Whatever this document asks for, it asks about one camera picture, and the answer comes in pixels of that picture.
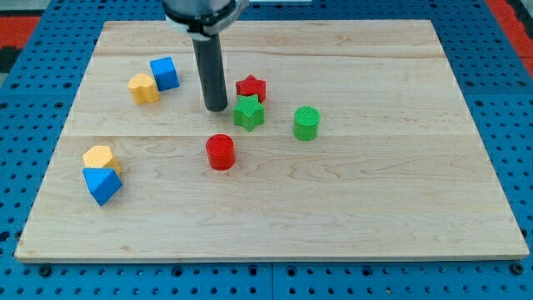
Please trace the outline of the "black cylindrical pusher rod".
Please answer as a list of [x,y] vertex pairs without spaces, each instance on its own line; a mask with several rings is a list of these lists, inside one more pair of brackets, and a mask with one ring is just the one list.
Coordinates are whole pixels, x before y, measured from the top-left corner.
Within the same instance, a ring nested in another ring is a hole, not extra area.
[[227,108],[227,89],[219,35],[193,41],[205,107],[210,112]]

